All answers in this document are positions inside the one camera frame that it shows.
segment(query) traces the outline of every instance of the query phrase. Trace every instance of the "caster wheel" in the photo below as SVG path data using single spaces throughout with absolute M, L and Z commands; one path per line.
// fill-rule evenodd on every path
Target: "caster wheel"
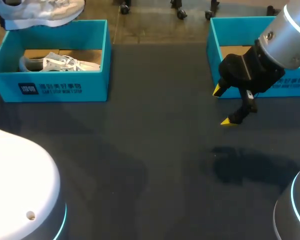
M 185 10 L 178 10 L 178 12 L 176 13 L 176 16 L 178 17 L 178 19 L 185 19 L 188 15 L 186 14 Z
M 214 13 L 212 11 L 205 11 L 205 19 L 210 21 L 210 19 L 214 16 Z
M 130 8 L 127 5 L 121 5 L 120 6 L 120 12 L 122 15 L 128 14 L 130 11 Z
M 267 15 L 267 16 L 274 16 L 275 13 L 276 13 L 276 10 L 274 9 L 273 6 L 268 6 L 268 7 L 266 8 L 266 15 Z

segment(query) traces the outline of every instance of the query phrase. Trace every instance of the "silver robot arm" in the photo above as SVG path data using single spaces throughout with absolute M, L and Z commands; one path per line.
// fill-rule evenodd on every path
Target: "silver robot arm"
M 292 0 L 259 37 L 267 57 L 284 69 L 300 67 L 300 0 Z
M 266 92 L 285 69 L 300 67 L 300 0 L 292 0 L 263 31 L 244 55 L 228 54 L 219 65 L 220 80 L 213 95 L 239 89 L 242 106 L 221 124 L 238 125 L 256 113 L 254 95 Z

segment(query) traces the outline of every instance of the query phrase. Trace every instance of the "shoe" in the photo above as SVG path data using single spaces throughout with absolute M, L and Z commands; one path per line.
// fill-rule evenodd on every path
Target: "shoe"
M 19 61 L 19 69 L 20 72 L 99 71 L 100 65 L 50 52 L 46 57 L 41 59 L 29 59 L 22 56 Z
M 0 23 L 5 30 L 65 25 L 85 8 L 85 0 L 0 0 Z

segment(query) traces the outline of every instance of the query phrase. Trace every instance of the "shoe box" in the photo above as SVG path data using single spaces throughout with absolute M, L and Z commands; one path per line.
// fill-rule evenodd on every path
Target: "shoe box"
M 19 59 L 48 53 L 97 63 L 99 71 L 20 72 Z M 111 42 L 106 20 L 8 31 L 0 46 L 0 95 L 5 102 L 104 102 L 108 97 Z
M 220 80 L 219 65 L 228 54 L 243 55 L 255 44 L 274 16 L 214 17 L 210 21 L 206 54 L 214 86 Z M 258 98 L 300 97 L 300 67 L 286 69 L 285 75 Z M 239 90 L 230 87 L 220 99 L 241 98 Z

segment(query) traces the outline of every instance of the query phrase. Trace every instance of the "small hole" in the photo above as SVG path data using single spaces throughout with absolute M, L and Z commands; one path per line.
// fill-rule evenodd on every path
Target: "small hole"
M 30 221 L 33 221 L 36 219 L 36 215 L 33 211 L 28 211 L 26 213 L 26 217 L 30 220 Z

